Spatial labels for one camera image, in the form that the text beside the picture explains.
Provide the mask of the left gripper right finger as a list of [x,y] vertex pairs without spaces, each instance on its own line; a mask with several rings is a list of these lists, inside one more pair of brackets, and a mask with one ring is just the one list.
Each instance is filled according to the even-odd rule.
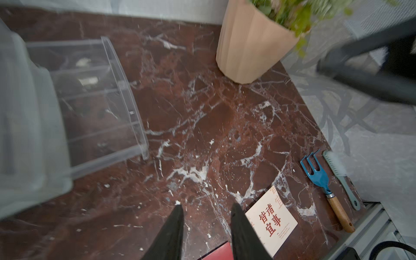
[[272,260],[238,203],[231,208],[231,240],[234,260]]

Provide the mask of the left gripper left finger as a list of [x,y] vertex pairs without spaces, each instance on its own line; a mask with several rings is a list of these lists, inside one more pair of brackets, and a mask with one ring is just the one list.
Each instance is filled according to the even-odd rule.
[[184,233],[184,211],[176,205],[142,260],[180,260]]

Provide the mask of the red item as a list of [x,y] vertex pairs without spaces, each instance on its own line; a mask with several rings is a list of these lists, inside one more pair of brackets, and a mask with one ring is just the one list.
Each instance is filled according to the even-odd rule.
[[202,260],[234,260],[230,243],[225,242],[223,245],[204,256]]

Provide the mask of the white plastic drawer organizer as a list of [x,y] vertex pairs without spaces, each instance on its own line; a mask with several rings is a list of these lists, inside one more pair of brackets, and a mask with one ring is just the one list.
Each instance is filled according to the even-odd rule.
[[52,77],[1,24],[1,218],[70,191],[70,168]]

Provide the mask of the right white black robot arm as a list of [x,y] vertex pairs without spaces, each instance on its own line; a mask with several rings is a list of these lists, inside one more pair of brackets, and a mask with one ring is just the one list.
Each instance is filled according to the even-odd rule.
[[316,71],[381,101],[416,104],[416,19],[330,49]]

